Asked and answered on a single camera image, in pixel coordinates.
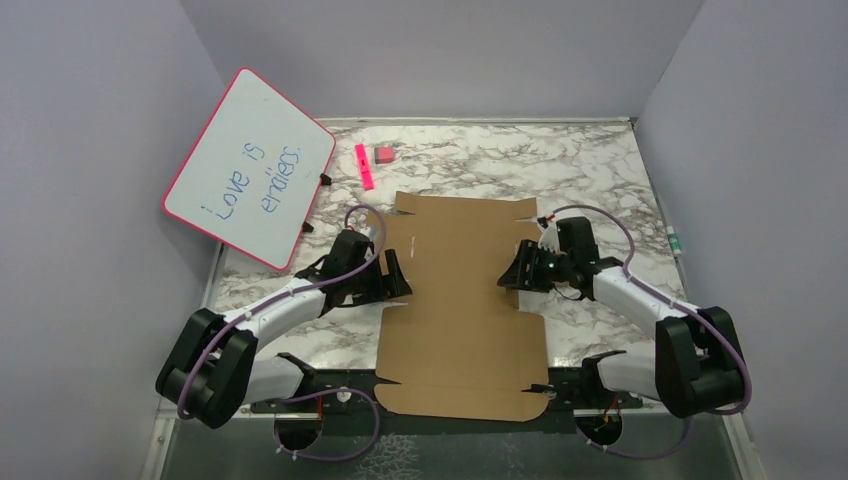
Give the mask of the brown cardboard box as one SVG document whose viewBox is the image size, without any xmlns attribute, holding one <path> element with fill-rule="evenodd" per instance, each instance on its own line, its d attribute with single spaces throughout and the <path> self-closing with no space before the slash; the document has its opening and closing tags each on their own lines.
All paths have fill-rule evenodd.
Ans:
<svg viewBox="0 0 848 480">
<path fill-rule="evenodd" d="M 378 402 L 395 414 L 527 422 L 547 408 L 544 318 L 497 280 L 538 235 L 534 198 L 398 192 L 386 218 L 412 294 L 383 311 Z"/>
</svg>

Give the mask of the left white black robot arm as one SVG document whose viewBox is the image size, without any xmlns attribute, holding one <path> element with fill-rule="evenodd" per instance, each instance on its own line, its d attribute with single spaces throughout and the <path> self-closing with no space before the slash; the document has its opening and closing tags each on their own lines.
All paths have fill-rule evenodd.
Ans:
<svg viewBox="0 0 848 480">
<path fill-rule="evenodd" d="M 210 428 L 244 405 L 279 399 L 298 411 L 313 401 L 305 365 L 285 356 L 256 355 L 295 327 L 333 309 L 384 302 L 411 294 L 395 250 L 362 251 L 351 262 L 324 255 L 281 289 L 224 314 L 201 308 L 190 315 L 154 384 L 187 418 Z"/>
</svg>

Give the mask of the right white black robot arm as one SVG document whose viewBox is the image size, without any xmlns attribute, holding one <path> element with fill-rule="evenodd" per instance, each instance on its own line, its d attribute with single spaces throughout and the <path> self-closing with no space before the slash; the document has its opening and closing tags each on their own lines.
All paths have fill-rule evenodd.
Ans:
<svg viewBox="0 0 848 480">
<path fill-rule="evenodd" d="M 601 257 L 592 241 L 565 242 L 554 252 L 524 240 L 497 284 L 541 293 L 565 284 L 650 336 L 653 345 L 646 351 L 614 350 L 582 361 L 577 393 L 589 406 L 600 407 L 625 392 L 688 418 L 705 412 L 733 415 L 751 400 L 750 375 L 728 312 L 664 295 L 630 274 L 622 261 Z"/>
</svg>

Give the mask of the pink marker pen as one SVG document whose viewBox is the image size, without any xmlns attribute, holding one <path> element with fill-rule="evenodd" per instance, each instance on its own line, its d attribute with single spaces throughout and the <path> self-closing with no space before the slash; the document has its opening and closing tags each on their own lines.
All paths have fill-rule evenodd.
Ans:
<svg viewBox="0 0 848 480">
<path fill-rule="evenodd" d="M 354 146 L 354 153 L 363 189 L 365 191 L 373 190 L 375 188 L 375 184 L 365 146 L 363 144 L 356 144 Z"/>
</svg>

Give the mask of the pink eraser block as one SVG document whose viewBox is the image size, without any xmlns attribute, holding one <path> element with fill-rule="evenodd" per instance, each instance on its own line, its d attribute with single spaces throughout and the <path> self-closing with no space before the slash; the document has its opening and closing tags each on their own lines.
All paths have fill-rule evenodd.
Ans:
<svg viewBox="0 0 848 480">
<path fill-rule="evenodd" d="M 396 153 L 393 147 L 377 146 L 374 148 L 374 162 L 378 165 L 389 164 L 396 159 Z"/>
</svg>

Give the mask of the green capped marker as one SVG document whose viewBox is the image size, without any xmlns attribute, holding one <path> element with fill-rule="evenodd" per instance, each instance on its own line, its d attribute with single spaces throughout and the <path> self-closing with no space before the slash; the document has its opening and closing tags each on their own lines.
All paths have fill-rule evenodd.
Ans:
<svg viewBox="0 0 848 480">
<path fill-rule="evenodd" d="M 672 254 L 677 257 L 682 254 L 679 237 L 672 226 L 666 227 L 666 235 Z"/>
</svg>

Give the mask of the pink framed whiteboard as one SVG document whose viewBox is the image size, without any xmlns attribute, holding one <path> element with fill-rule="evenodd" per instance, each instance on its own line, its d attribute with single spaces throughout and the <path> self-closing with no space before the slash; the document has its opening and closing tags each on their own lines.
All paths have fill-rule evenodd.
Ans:
<svg viewBox="0 0 848 480">
<path fill-rule="evenodd" d="M 240 69 L 168 187 L 163 210 L 276 270 L 293 258 L 336 139 Z"/>
</svg>

